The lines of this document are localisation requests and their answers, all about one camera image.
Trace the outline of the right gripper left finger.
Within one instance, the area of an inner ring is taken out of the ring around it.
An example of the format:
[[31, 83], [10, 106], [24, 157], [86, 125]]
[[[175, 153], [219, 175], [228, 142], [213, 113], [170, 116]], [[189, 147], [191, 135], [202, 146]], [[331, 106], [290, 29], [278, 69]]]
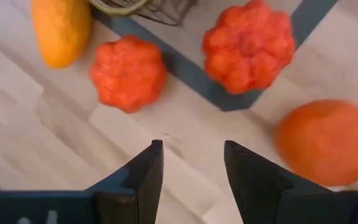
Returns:
[[93, 193], [96, 223], [154, 224], [163, 182], [163, 141], [87, 190]]

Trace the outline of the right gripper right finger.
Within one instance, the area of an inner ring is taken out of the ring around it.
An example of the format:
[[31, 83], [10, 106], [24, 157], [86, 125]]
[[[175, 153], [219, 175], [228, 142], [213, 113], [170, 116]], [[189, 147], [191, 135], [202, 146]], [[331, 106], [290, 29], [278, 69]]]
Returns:
[[357, 193], [329, 190], [234, 141], [224, 143], [224, 162], [244, 223], [357, 223]]

